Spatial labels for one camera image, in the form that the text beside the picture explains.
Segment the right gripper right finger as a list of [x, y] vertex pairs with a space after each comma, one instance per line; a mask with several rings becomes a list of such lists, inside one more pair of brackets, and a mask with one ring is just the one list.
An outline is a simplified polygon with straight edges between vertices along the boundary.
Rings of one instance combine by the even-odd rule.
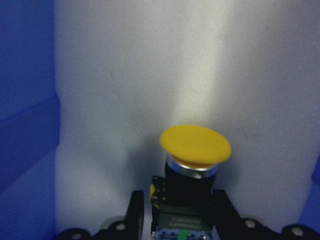
[[242, 219], [226, 192], [213, 191], [214, 226], [221, 240], [239, 240], [242, 236]]

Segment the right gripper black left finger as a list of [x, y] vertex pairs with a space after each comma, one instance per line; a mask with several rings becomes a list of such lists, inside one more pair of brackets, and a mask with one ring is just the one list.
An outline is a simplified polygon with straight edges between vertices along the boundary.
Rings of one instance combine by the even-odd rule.
[[142, 239], [144, 227], [144, 210], [144, 191], [134, 190], [131, 193], [129, 205], [124, 220], [128, 240]]

